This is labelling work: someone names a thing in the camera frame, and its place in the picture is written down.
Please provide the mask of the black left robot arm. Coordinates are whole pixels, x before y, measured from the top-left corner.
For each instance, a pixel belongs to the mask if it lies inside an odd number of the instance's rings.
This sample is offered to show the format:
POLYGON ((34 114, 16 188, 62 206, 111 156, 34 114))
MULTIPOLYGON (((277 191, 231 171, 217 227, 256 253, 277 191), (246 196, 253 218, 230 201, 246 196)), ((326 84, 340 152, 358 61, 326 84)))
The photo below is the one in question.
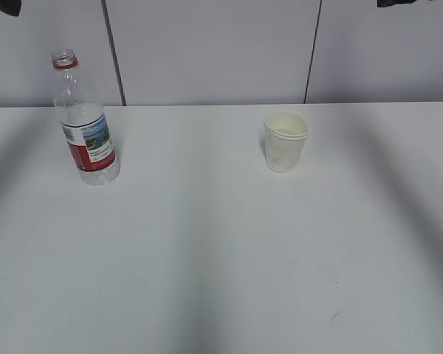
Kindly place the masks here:
POLYGON ((21 0, 0 0, 0 12, 12 17, 19 17, 21 5, 21 0))

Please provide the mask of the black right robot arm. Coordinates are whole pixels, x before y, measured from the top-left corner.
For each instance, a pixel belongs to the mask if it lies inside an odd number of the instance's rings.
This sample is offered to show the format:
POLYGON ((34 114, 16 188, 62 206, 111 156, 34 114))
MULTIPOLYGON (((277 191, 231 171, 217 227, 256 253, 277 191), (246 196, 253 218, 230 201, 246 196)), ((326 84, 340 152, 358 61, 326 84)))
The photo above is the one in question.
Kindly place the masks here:
POLYGON ((430 2, 434 2, 434 0, 377 0, 377 7, 386 8, 407 4, 426 4, 430 2))

